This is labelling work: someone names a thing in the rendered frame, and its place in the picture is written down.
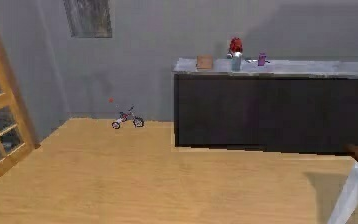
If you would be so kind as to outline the small red toy bicycle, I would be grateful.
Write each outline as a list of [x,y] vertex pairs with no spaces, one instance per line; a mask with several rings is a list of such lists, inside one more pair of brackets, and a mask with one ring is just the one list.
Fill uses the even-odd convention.
[[126,112],[119,111],[119,117],[111,123],[111,127],[113,129],[120,129],[121,124],[127,122],[128,120],[133,122],[135,128],[143,127],[145,125],[144,119],[142,117],[136,116],[133,112],[133,109],[134,105],[132,105]]

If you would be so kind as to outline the brown cardboard box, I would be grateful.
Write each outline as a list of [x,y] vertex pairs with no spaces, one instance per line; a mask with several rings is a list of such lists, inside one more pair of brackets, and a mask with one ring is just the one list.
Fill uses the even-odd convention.
[[196,57],[196,68],[198,70],[210,70],[213,68],[213,57],[211,55],[198,55]]

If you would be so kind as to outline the red flowers in grey vase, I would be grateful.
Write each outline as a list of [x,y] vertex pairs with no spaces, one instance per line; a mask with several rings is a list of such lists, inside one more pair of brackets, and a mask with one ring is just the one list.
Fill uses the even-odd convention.
[[231,60],[231,70],[239,71],[242,61],[243,44],[238,37],[233,37],[228,48],[227,58]]

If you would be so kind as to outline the dark cabinet with grey top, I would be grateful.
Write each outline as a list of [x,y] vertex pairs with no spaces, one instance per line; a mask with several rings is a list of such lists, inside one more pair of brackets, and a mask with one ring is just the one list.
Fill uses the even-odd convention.
[[358,145],[358,62],[228,59],[173,69],[178,147],[343,155]]

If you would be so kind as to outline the wooden glass-paned door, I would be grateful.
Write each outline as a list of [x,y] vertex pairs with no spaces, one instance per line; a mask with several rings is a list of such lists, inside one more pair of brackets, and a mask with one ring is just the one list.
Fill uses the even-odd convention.
[[0,38],[0,177],[39,147]]

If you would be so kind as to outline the grey framed wall picture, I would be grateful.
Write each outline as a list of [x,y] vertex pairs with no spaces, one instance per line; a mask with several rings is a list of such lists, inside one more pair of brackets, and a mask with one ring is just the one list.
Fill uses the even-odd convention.
[[109,0],[63,0],[71,36],[111,38]]

